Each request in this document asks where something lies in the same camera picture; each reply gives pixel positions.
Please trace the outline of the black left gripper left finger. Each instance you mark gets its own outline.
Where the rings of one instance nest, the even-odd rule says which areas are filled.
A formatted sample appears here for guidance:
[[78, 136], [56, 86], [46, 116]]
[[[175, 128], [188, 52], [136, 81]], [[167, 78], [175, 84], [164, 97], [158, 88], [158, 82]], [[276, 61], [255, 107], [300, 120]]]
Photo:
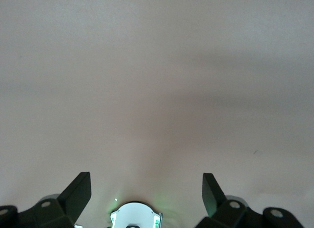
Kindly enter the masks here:
[[61, 194], [43, 197], [19, 212], [14, 205], [0, 207], [2, 228], [73, 228], [91, 199], [91, 176], [81, 172]]

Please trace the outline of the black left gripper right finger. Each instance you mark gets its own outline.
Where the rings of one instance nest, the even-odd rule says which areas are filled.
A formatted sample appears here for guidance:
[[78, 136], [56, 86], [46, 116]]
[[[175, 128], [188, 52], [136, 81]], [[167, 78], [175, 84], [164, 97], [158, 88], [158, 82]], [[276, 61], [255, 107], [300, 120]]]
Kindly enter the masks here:
[[267, 207], [259, 214], [245, 201], [227, 197], [212, 173], [204, 173], [202, 199], [207, 212], [197, 228], [302, 228], [303, 225], [289, 211]]

